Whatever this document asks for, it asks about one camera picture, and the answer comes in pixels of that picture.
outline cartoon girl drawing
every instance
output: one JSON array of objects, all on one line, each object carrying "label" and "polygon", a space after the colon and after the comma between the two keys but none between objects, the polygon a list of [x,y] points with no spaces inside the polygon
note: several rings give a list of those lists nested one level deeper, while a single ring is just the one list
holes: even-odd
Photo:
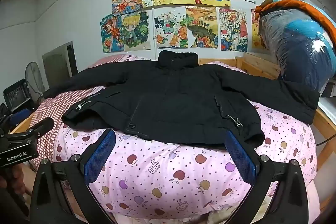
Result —
[{"label": "cartoon girl drawing", "polygon": [[122,13],[127,6],[130,6],[131,9],[135,9],[135,6],[137,3],[139,3],[140,0],[121,0],[121,4],[114,7],[115,11],[114,13]]},{"label": "cartoon girl drawing", "polygon": [[135,34],[134,30],[139,25],[139,23],[140,14],[137,12],[127,14],[123,19],[124,43],[128,47],[135,47],[138,44],[137,35]]},{"label": "cartoon girl drawing", "polygon": [[123,49],[123,44],[120,43],[120,30],[116,27],[117,18],[107,20],[104,24],[104,30],[111,35],[111,40],[105,40],[105,45],[111,52],[120,51]]}]

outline wooden bed frame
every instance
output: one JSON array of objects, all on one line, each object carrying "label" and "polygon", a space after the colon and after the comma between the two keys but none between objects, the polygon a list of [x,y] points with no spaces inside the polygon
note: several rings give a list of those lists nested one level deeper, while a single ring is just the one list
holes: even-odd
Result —
[{"label": "wooden bed frame", "polygon": [[[244,53],[243,57],[235,59],[199,59],[199,64],[207,64],[213,61],[220,61],[232,67],[239,68],[250,75],[262,76],[270,79],[277,79],[280,73],[279,66],[258,56]],[[21,122],[11,133],[24,132],[29,128],[33,118],[30,115],[27,119]],[[318,108],[313,125],[320,131],[325,139],[330,138],[336,133],[336,125]],[[317,158],[317,170],[319,170],[332,152],[336,152],[336,138],[329,141]],[[321,203],[320,209],[323,210],[330,198]]]}]

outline bed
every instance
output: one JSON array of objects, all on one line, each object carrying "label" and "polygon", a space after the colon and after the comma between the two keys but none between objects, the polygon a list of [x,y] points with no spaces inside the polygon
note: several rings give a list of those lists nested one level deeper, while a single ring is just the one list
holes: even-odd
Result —
[{"label": "bed", "polygon": [[[144,58],[114,55],[101,59],[93,66],[136,59]],[[251,54],[236,59],[199,60],[200,65],[211,62],[271,79],[277,78],[279,73],[276,64]],[[46,115],[54,119],[54,129],[48,138],[42,138],[38,144],[40,156],[33,161],[35,168],[45,157],[52,161],[67,160],[72,154],[81,153],[100,136],[102,130],[78,132],[61,121],[62,113],[73,103],[98,92],[100,88],[61,94],[56,101],[46,100],[34,115],[14,130],[22,132],[29,123],[34,124]],[[310,127],[263,105],[251,104],[261,116],[266,137],[257,152],[266,153],[276,161],[298,159],[307,185],[310,218],[314,219],[319,213],[319,200],[312,179],[317,172],[316,160],[317,165],[321,161],[316,159],[315,140]],[[321,120],[328,123],[322,115],[320,110],[315,115],[314,125],[318,129]],[[186,221],[209,212],[229,212],[249,189],[227,152],[144,141],[119,131],[115,133],[117,144],[90,188],[105,210],[113,213],[116,219],[125,215],[130,218],[178,218]],[[275,187],[274,183],[268,196],[273,195]]]}]

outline jacket sleeve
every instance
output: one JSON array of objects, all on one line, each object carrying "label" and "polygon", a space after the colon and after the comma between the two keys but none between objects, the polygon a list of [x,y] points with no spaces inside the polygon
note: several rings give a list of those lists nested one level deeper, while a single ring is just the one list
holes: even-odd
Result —
[{"label": "jacket sleeve", "polygon": [[271,80],[219,67],[216,74],[224,90],[241,93],[246,99],[312,124],[320,93],[305,85]]},{"label": "jacket sleeve", "polygon": [[124,83],[128,78],[129,66],[130,62],[118,62],[83,70],[58,86],[47,90],[43,94],[44,98],[55,98],[57,95],[67,91]]}]

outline orange strap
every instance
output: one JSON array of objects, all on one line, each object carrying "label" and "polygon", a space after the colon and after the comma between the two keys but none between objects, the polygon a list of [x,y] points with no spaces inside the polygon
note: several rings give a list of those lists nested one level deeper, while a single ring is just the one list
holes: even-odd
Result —
[{"label": "orange strap", "polygon": [[265,7],[256,6],[255,13],[256,19],[259,18],[259,13],[261,11],[266,11],[270,8],[274,7],[287,7],[292,9],[300,9],[305,11],[308,15],[310,15],[314,20],[321,24],[321,26],[328,32],[332,42],[336,47],[336,28],[333,23],[319,10],[315,7],[311,6],[308,3],[305,3],[300,0],[280,0],[271,4],[266,5]]}]

